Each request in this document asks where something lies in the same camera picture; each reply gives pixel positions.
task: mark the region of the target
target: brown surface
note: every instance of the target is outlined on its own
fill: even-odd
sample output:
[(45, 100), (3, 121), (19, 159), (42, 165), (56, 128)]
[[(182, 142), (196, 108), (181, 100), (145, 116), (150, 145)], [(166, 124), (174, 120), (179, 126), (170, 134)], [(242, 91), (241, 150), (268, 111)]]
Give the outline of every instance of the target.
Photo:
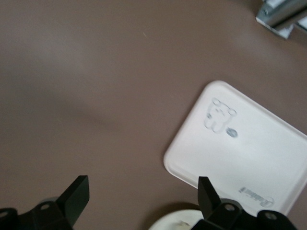
[[(27, 211), (79, 174), (91, 199), (76, 230), (145, 230), (197, 203), (162, 160), (213, 80), (307, 133), (306, 37), (256, 23), (261, 4), (2, 1), (0, 207)], [(289, 215), (301, 230), (306, 200)]]

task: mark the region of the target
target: gray oval drawing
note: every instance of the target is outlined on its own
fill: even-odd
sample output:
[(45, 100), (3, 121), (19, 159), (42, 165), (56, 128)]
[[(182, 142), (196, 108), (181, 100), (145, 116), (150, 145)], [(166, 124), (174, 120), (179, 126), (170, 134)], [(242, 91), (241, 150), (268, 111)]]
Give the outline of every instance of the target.
[(238, 136), (237, 131), (235, 131), (233, 128), (227, 128), (226, 133), (233, 138), (236, 138)]

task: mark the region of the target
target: white tray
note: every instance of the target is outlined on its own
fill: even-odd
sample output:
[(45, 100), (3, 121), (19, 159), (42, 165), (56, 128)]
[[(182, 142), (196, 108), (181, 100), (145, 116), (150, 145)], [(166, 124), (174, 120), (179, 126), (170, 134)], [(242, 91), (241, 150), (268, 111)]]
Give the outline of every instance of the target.
[(223, 81), (210, 83), (168, 148), (164, 165), (197, 188), (256, 215), (287, 215), (307, 182), (307, 136)]

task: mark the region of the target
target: bear ear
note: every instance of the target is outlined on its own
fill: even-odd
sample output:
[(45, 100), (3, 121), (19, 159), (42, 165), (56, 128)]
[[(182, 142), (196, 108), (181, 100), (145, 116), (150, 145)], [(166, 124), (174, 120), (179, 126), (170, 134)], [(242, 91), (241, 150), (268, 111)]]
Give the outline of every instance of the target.
[(218, 104), (221, 103), (221, 102), (220, 102), (218, 99), (216, 99), (216, 98), (212, 98), (212, 102), (213, 102), (213, 104), (215, 104), (215, 105), (218, 105)]
[(229, 108), (228, 112), (231, 116), (236, 116), (236, 111), (234, 109)]

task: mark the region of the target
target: white round plate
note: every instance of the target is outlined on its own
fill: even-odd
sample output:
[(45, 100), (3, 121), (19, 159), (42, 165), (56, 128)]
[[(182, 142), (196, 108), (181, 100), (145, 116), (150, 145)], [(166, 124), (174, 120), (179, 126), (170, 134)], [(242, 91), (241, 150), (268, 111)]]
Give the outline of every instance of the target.
[(203, 219), (201, 211), (184, 209), (163, 216), (149, 230), (190, 230), (200, 219)]

